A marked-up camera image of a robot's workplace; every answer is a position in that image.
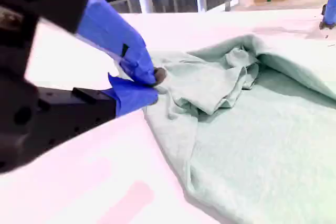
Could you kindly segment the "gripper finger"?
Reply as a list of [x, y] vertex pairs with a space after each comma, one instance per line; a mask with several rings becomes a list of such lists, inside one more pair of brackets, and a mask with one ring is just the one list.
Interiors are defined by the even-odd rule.
[[39, 88], [37, 143], [63, 143], [158, 99], [153, 87], [119, 77], [108, 79], [111, 88], [105, 90]]
[[323, 18], [319, 24], [320, 29], [333, 29], [335, 27], [335, 6], [327, 6], [324, 4], [321, 12]]
[[47, 0], [43, 18], [105, 51], [135, 82], [156, 86], [166, 77], [142, 36], [106, 0]]

